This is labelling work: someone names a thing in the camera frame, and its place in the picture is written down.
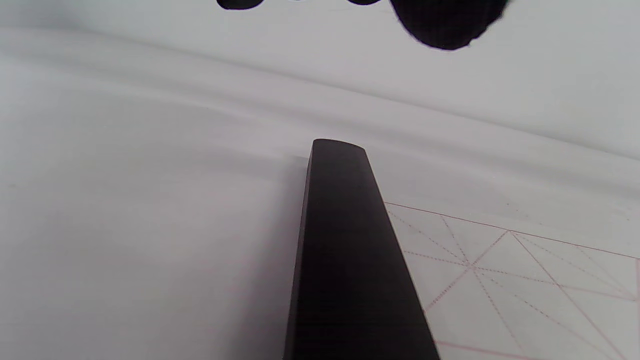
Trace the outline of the person's left hand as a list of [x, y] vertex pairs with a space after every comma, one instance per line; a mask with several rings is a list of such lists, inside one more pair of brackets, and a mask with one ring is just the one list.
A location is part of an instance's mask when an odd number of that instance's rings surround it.
[[419, 43], [443, 51], [465, 48], [508, 8], [509, 0], [391, 0], [403, 28]]

